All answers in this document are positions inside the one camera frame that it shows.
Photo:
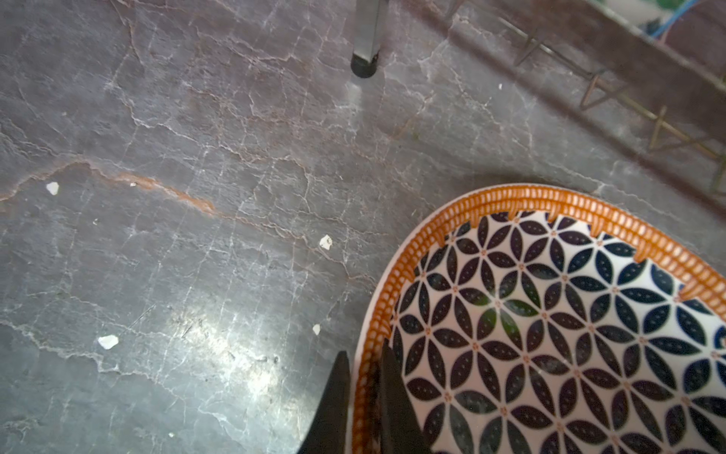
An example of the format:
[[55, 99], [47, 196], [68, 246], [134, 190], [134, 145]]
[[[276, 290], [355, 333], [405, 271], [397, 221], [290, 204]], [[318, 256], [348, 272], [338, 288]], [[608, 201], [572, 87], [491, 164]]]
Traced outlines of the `chrome two-tier dish rack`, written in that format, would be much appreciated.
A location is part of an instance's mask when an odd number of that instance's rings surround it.
[[653, 123], [651, 151], [697, 148], [725, 180], [725, 84], [597, 1], [478, 1], [476, 7], [519, 34], [521, 64], [542, 50], [585, 77], [580, 107], [617, 100]]

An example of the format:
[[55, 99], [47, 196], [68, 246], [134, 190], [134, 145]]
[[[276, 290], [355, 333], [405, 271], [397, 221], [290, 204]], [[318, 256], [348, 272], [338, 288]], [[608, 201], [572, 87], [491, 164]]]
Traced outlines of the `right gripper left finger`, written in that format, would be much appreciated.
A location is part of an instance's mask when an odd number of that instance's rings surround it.
[[346, 351], [340, 351], [299, 454], [345, 452], [350, 387], [348, 355]]

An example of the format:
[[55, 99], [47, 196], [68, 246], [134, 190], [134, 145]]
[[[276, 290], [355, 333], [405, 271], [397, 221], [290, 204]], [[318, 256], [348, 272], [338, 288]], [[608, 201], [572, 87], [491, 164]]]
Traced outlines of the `patterned orange-rim plate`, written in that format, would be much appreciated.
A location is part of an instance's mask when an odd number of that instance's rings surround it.
[[435, 453], [722, 453], [725, 279], [613, 205], [547, 185], [446, 204], [379, 281], [347, 449], [380, 452], [391, 348]]

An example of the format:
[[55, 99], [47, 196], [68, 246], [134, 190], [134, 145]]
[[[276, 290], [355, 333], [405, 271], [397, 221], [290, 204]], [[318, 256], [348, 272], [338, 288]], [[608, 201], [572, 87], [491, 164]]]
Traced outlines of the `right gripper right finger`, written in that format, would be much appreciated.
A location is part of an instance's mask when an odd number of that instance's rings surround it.
[[380, 361], [380, 444], [382, 453], [430, 453], [419, 428], [393, 351], [383, 345]]

